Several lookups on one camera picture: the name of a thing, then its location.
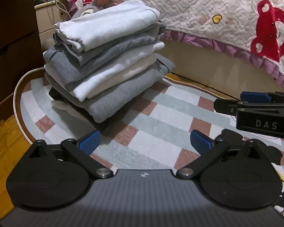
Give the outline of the white printed t-shirt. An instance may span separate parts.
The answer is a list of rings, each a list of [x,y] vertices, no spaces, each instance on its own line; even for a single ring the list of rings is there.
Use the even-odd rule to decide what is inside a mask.
[[[54,24],[57,35],[78,52],[87,52],[117,38],[155,24],[157,9],[139,0],[125,1],[93,14]]]

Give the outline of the beige bed base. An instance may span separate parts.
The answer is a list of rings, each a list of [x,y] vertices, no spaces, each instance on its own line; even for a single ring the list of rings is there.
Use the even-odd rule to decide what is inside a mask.
[[[251,63],[213,49],[164,40],[158,53],[175,65],[173,73],[212,87],[232,97],[241,92],[284,92],[273,76]]]

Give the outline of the black folded garment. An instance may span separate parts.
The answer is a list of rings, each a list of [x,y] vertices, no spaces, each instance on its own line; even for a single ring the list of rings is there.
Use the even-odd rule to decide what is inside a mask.
[[[64,96],[65,94],[66,91],[60,93],[53,87],[49,91],[50,97],[55,101],[66,103],[86,118],[101,134],[108,136],[137,103],[143,92],[130,94],[119,87],[113,87],[82,103],[69,94]]]

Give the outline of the checkered floor rug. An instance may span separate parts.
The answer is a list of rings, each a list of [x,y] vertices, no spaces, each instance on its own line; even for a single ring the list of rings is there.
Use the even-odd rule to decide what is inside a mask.
[[[14,92],[14,112],[28,142],[43,139],[58,144],[81,138],[93,125],[70,105],[49,95],[51,85],[39,68],[26,73]],[[179,169],[198,157],[190,132],[211,138],[223,129],[235,130],[236,119],[213,109],[215,96],[171,79],[154,84],[130,105],[119,123],[109,124],[93,158],[113,170]]]

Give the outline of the white folded garment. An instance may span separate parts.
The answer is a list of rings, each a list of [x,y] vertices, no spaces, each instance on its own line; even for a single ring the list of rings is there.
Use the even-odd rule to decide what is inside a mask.
[[[145,58],[157,50],[163,49],[165,44],[158,41],[157,43],[144,45],[139,48],[131,49],[119,57],[112,60],[111,63],[101,67],[95,72],[89,74],[85,79],[79,82],[73,89],[67,91],[59,79],[57,73],[53,68],[45,62],[46,72],[68,93],[77,98],[80,102],[87,99],[87,95],[91,90],[93,90],[100,83],[107,80],[109,77],[122,72],[123,70],[129,68],[135,64],[138,60]]]

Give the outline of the white red quilted blanket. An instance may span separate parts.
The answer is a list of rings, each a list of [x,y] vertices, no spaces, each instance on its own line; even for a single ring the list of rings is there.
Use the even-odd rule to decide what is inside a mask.
[[[284,0],[140,1],[161,13],[167,40],[241,58],[284,88]]]

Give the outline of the dark grey folded garment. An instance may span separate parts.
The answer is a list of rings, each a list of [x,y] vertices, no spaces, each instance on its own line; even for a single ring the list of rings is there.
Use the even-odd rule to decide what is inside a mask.
[[[55,33],[55,45],[44,52],[44,60],[57,73],[67,91],[73,89],[89,74],[109,64],[123,53],[144,45],[157,43],[166,26],[157,22],[151,26],[98,46],[87,52],[77,53]]]

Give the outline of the cream folded garment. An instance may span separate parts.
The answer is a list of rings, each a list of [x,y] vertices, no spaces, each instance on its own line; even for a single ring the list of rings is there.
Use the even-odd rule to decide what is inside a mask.
[[[89,94],[87,95],[87,99],[91,99],[92,97],[98,95],[99,93],[111,87],[114,87],[122,82],[125,82],[131,77],[136,76],[138,73],[143,72],[143,70],[145,70],[155,62],[156,62],[155,53],[152,53],[151,55],[138,60],[135,64],[133,64],[129,68],[123,70],[120,73],[113,75],[112,77],[109,77],[107,80],[96,86],[93,90],[89,92]]]

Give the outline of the dark wooden furniture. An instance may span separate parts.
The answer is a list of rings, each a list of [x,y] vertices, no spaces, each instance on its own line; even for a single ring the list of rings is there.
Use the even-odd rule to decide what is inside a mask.
[[[0,125],[14,113],[18,81],[42,65],[34,0],[0,0]]]

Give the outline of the beige bedside drawer cabinet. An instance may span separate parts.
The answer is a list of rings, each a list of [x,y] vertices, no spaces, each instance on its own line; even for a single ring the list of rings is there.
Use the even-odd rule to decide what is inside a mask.
[[[64,22],[71,17],[67,14],[69,9],[68,2],[58,4],[58,8],[54,1],[35,5],[35,13],[41,43],[41,50],[45,52],[49,47],[54,45],[53,34],[55,33],[54,24]]]

